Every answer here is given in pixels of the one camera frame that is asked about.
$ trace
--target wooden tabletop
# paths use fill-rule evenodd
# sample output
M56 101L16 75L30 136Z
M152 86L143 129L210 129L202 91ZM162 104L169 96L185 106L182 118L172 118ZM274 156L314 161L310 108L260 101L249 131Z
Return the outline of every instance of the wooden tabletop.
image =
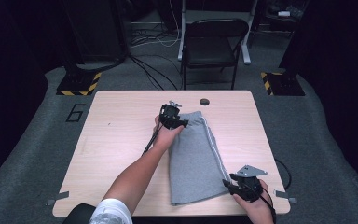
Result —
M209 105L201 105L206 98ZM284 191L255 100L249 91L98 91L89 110L60 192L56 217L66 217L80 203L97 205L115 178L137 160L149 142L154 117L170 100L182 105L180 113L201 111L216 138L229 173L244 165L267 171L266 181L277 214L289 212ZM168 151L162 157L135 217L230 216L244 214L229 194L207 201L172 206Z

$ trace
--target gray carpet floor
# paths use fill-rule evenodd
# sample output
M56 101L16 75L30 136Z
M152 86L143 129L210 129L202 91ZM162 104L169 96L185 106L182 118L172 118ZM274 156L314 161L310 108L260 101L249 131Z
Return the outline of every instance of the gray carpet floor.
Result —
M268 96L264 88L261 72L282 71L278 65L288 42L283 36L257 34L250 49L252 63L240 63L235 85L236 90L248 90L254 95L273 155L284 162L293 177L287 192L298 203L292 204L288 214L278 216L278 223L358 223L358 175L328 131L324 109L312 87L298 77L306 96ZM178 46L178 43L172 47L142 45L131 48L131 54L180 87L181 77L172 64L179 67ZM63 68L46 73L46 97L0 169L0 223L63 221L63 217L52 215L53 207L46 202L59 193L95 94L56 95L64 74ZM165 90L173 90L165 78L156 73L153 76ZM189 89L229 89L229 84L194 85ZM145 72L127 59L103 72L96 88L102 90L155 90L155 87ZM84 104L77 107L83 111L80 121L65 122L74 104ZM280 164L278 167L286 184L288 175Z

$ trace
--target chair backrest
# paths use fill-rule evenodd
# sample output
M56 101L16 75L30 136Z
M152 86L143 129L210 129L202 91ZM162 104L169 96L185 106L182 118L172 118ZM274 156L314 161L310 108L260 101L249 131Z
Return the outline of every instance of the chair backrest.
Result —
M241 19L211 19L194 21L186 27L185 38L189 37L241 37L249 31L249 25Z

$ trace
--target folded gray pants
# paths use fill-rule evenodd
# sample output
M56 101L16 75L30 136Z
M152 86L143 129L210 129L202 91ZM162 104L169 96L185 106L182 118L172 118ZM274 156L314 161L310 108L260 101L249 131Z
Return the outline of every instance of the folded gray pants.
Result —
M181 114L188 125L174 139L170 152L171 204L198 202L227 193L230 181L216 141L200 111Z

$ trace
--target human hand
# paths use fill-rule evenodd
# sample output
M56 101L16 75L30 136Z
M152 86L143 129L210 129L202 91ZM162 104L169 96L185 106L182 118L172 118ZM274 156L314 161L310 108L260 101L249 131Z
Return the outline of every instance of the human hand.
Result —
M269 186L260 179L260 184L263 189L269 191ZM261 194L269 204L272 204L272 201L269 195L263 190ZM248 217L254 224L269 224L273 223L273 218L269 206L262 200L257 199L256 201L249 203L241 198L238 194L233 195L234 200L239 204L247 213Z
M159 131L153 143L153 147L160 148L162 150L168 149L171 146L173 139L176 137L176 135L178 135L185 128L183 125L181 125L175 129L169 130L164 127L161 122L158 121L158 115L155 117L155 123L156 126L154 127L153 133L156 130Z

